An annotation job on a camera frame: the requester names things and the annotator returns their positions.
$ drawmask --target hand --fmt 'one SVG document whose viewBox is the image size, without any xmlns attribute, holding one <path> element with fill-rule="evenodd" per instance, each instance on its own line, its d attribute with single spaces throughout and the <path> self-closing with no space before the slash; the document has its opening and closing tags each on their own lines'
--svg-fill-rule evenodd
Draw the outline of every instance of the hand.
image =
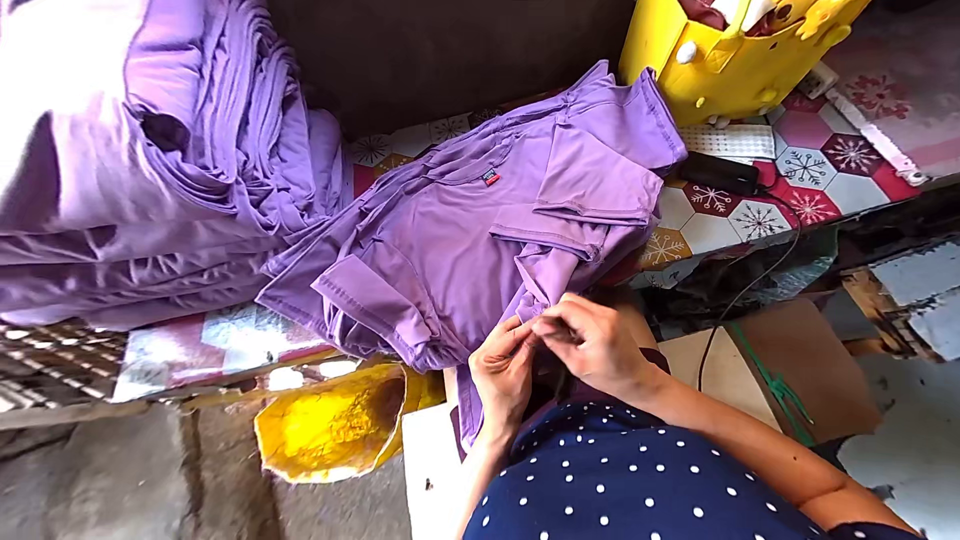
<svg viewBox="0 0 960 540">
<path fill-rule="evenodd" d="M 469 358 L 470 376 L 483 404 L 483 430 L 516 434 L 530 401 L 533 321 L 520 325 L 514 315 L 490 332 Z"/>
<path fill-rule="evenodd" d="M 569 328 L 561 328 L 556 319 Z M 623 401 L 651 384 L 657 371 L 615 309 L 572 293 L 534 319 L 533 332 L 574 377 Z"/>
</svg>

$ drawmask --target stack of purple t-shirts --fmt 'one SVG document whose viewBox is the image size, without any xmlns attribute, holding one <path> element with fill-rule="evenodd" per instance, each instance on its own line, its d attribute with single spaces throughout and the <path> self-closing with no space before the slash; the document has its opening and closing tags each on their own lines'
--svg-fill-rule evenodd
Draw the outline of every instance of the stack of purple t-shirts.
<svg viewBox="0 0 960 540">
<path fill-rule="evenodd" d="M 650 71 L 605 61 L 392 169 L 265 270 L 257 302 L 356 355 L 458 366 L 461 433 L 481 410 L 466 362 L 497 322 L 580 291 L 656 226 L 664 172 L 686 151 Z"/>
<path fill-rule="evenodd" d="M 4 16 L 0 313 L 129 329 L 252 300 L 341 206 L 261 0 L 47 0 Z"/>
</svg>

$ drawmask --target polka dot shirt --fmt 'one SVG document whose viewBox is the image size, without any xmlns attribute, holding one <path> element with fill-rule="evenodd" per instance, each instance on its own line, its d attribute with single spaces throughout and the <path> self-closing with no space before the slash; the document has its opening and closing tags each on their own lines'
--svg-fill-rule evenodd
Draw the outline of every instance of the polka dot shirt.
<svg viewBox="0 0 960 540">
<path fill-rule="evenodd" d="M 821 530 L 706 438 L 620 402 L 558 405 L 516 438 L 510 463 L 465 539 L 917 538 L 869 523 Z"/>
</svg>

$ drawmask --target black cable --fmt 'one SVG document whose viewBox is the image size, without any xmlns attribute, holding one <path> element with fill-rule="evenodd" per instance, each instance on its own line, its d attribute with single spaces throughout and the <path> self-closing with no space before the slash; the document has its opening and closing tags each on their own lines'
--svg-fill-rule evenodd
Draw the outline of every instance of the black cable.
<svg viewBox="0 0 960 540">
<path fill-rule="evenodd" d="M 793 243 L 791 243 L 790 247 L 787 248 L 785 252 L 783 252 L 783 255 L 780 256 L 779 259 L 777 259 L 777 262 L 774 262 L 770 266 L 770 268 L 767 268 L 766 270 L 764 270 L 763 273 L 757 276 L 756 279 L 750 282 L 750 284 L 743 287 L 743 289 L 741 289 L 740 292 L 736 293 L 736 296 L 733 297 L 733 300 L 730 300 L 730 303 L 727 304 L 727 307 L 725 307 L 723 312 L 720 313 L 720 318 L 717 319 L 716 324 L 713 325 L 713 329 L 710 331 L 710 337 L 707 339 L 707 346 L 704 348 L 704 356 L 700 358 L 700 367 L 697 369 L 697 390 L 701 392 L 704 391 L 704 366 L 707 365 L 707 354 L 709 354 L 710 352 L 710 345 L 713 343 L 713 336 L 716 335 L 717 330 L 720 328 L 720 325 L 723 324 L 723 320 L 727 316 L 727 313 L 730 312 L 733 305 L 736 304 L 736 301 L 740 300 L 741 296 L 743 296 L 748 290 L 751 289 L 751 287 L 756 285 L 760 280 L 767 277 L 768 274 L 773 272 L 774 269 L 780 266 L 780 264 L 784 262 L 786 258 L 790 256 L 791 253 L 793 253 L 793 248 L 797 247 L 797 242 L 800 241 L 800 235 L 804 231 L 804 220 L 800 219 L 800 215 L 797 213 L 797 211 L 793 207 L 791 207 L 783 199 L 781 199 L 777 195 L 774 195 L 773 193 L 771 193 L 766 189 L 761 190 L 760 195 L 764 197 L 769 197 L 777 201 L 778 203 L 784 205 L 788 210 L 790 210 L 790 213 L 793 214 L 794 219 L 797 220 L 797 233 L 794 234 L 793 236 Z"/>
</svg>

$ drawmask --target green string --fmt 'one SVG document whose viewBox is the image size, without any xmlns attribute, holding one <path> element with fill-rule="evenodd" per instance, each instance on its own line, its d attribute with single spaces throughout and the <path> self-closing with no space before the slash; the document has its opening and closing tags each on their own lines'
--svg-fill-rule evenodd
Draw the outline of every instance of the green string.
<svg viewBox="0 0 960 540">
<path fill-rule="evenodd" d="M 783 410 L 783 413 L 786 415 L 786 419 L 790 421 L 790 427 L 793 428 L 793 432 L 797 434 L 797 438 L 800 440 L 800 443 L 806 447 L 811 447 L 816 444 L 813 440 L 813 436 L 810 434 L 810 431 L 806 426 L 801 424 L 790 411 L 790 408 L 786 406 L 786 401 L 784 398 L 790 400 L 793 403 L 794 407 L 800 411 L 804 419 L 813 424 L 813 419 L 810 418 L 809 413 L 806 412 L 806 407 L 804 407 L 804 402 L 800 401 L 800 396 L 793 391 L 793 388 L 790 388 L 790 385 L 783 380 L 783 376 L 779 373 L 774 374 L 771 377 L 770 372 L 767 370 L 767 367 L 763 365 L 763 362 L 760 361 L 760 358 L 754 352 L 754 348 L 750 345 L 750 342 L 747 341 L 747 337 L 743 335 L 743 330 L 740 329 L 740 325 L 730 322 L 728 326 L 733 330 L 733 333 L 736 335 L 736 338 L 740 343 L 743 344 L 744 350 L 747 352 L 747 356 L 754 362 L 756 370 L 760 372 L 760 376 L 763 377 L 763 381 L 767 384 L 767 388 L 770 389 L 770 393 L 773 394 L 774 399 L 777 400 L 777 404 L 780 405 L 780 409 Z"/>
</svg>

